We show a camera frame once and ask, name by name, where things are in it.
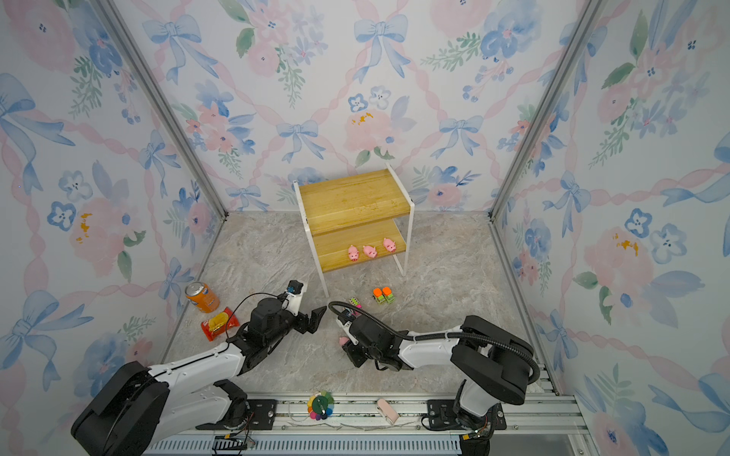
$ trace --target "floral wallpaper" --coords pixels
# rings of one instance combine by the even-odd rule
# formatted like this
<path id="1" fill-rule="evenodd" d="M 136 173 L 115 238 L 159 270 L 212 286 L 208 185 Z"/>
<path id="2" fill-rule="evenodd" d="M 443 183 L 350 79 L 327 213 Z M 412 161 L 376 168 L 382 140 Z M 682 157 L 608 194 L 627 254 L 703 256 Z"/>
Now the floral wallpaper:
<path id="1" fill-rule="evenodd" d="M 730 454 L 728 23 L 609 0 L 498 220 L 604 456 Z"/>
<path id="2" fill-rule="evenodd" d="M 130 0 L 117 7 L 228 209 L 296 211 L 295 179 L 320 182 L 390 163 L 416 209 L 483 211 L 583 4 Z M 546 153 L 565 147 L 565 138 L 547 137 Z"/>
<path id="3" fill-rule="evenodd" d="M 0 23 L 0 453 L 78 455 L 71 424 L 159 361 L 220 221 L 88 2 Z"/>

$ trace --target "pink object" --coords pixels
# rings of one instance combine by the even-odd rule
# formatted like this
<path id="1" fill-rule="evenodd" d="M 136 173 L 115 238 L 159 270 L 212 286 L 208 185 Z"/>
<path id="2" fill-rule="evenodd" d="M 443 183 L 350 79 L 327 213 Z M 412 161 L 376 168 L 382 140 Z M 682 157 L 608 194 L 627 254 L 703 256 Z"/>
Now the pink object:
<path id="1" fill-rule="evenodd" d="M 396 251 L 396 243 L 393 242 L 393 239 L 384 238 L 383 239 L 383 247 L 389 252 L 395 252 Z"/>
<path id="2" fill-rule="evenodd" d="M 358 252 L 358 248 L 354 245 L 351 245 L 349 249 L 347 249 L 347 256 L 350 257 L 352 261 L 357 261 L 360 259 L 360 252 Z"/>
<path id="3" fill-rule="evenodd" d="M 370 258 L 377 257 L 377 250 L 372 245 L 363 246 L 363 252 L 365 252 L 365 255 L 369 256 Z"/>

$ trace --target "marble floor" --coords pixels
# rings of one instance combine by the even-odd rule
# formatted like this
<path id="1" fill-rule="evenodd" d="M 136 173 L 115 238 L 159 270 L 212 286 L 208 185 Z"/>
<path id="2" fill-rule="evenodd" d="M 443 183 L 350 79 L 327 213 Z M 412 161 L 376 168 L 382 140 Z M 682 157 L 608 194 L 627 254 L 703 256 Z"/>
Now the marble floor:
<path id="1" fill-rule="evenodd" d="M 407 223 L 407 217 L 398 223 Z M 392 258 L 333 271 L 325 274 L 330 300 L 325 299 L 298 212 L 233 213 L 201 279 L 218 294 L 221 309 L 234 309 L 257 291 L 281 293 L 290 279 L 297 279 L 308 282 L 301 303 L 301 311 L 308 314 L 329 301 L 354 296 L 365 310 L 397 330 L 453 328 L 475 314 L 526 337 L 483 213 L 416 212 L 407 276 L 401 276 Z M 378 306 L 372 289 L 385 286 L 391 287 L 396 301 Z M 250 298 L 239 308 L 241 322 L 250 319 L 256 303 Z M 205 338 L 200 322 L 207 318 L 209 314 L 192 306 L 186 309 L 166 362 L 208 350 L 223 340 L 224 336 L 215 342 Z M 322 389 L 454 393 L 464 378 L 455 366 L 379 372 L 368 361 L 355 368 L 339 347 L 341 332 L 328 311 L 316 334 L 292 331 L 267 359 L 234 381 L 247 393 Z"/>

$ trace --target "wire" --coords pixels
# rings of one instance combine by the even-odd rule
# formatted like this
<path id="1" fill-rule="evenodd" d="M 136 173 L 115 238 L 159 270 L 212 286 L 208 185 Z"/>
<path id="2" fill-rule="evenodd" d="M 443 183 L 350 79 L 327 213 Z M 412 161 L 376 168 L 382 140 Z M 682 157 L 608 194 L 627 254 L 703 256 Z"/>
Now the wire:
<path id="1" fill-rule="evenodd" d="M 432 334 L 421 334 L 419 336 L 409 336 L 407 334 L 399 333 L 395 331 L 390 326 L 386 325 L 379 319 L 377 319 L 374 315 L 368 313 L 368 311 L 364 309 L 360 309 L 358 307 L 355 307 L 352 304 L 341 302 L 341 301 L 332 301 L 329 303 L 328 307 L 331 311 L 333 311 L 336 314 L 339 314 L 338 311 L 333 309 L 333 306 L 340 306 L 345 307 L 346 309 L 354 310 L 356 312 L 359 312 L 363 316 L 369 318 L 375 324 L 380 326 L 382 329 L 389 332 L 392 336 L 398 337 L 400 339 L 404 339 L 406 341 L 431 341 L 435 339 L 466 339 L 470 341 L 476 341 L 481 342 L 483 344 L 491 344 L 495 347 L 501 348 L 505 351 L 511 352 L 514 355 L 517 355 L 521 360 L 525 361 L 529 366 L 532 372 L 530 373 L 530 377 L 527 379 L 527 384 L 535 383 L 540 378 L 540 367 L 537 365 L 537 362 L 533 359 L 532 355 L 529 353 L 524 352 L 523 350 L 516 349 L 512 347 L 509 344 L 505 344 L 501 341 L 497 341 L 495 339 L 492 339 L 489 336 L 484 336 L 483 334 L 474 334 L 474 333 L 432 333 Z"/>

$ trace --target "wooden shelf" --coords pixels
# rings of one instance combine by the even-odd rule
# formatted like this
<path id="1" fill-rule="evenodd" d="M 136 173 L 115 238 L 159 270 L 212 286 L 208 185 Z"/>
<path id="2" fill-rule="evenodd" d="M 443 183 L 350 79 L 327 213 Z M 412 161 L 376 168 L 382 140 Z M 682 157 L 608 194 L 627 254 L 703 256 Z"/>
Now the wooden shelf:
<path id="1" fill-rule="evenodd" d="M 315 240 L 327 233 L 402 217 L 410 213 L 409 202 L 387 169 L 303 185 L 299 189 L 307 213 L 307 222 Z M 345 250 L 354 240 L 348 241 Z M 382 237 L 378 244 L 385 251 Z"/>
<path id="2" fill-rule="evenodd" d="M 383 238 L 393 239 L 396 243 L 395 252 L 389 252 L 383 247 Z M 322 272 L 335 271 L 355 264 L 405 252 L 406 250 L 406 242 L 398 232 L 398 227 L 392 219 L 322 234 L 315 237 L 314 242 L 317 248 L 320 266 L 322 266 Z M 350 245 L 354 245 L 360 251 L 359 260 L 351 261 L 347 256 L 347 249 L 350 248 Z M 364 245 L 372 245 L 375 247 L 377 257 L 370 258 L 365 255 L 363 252 Z"/>

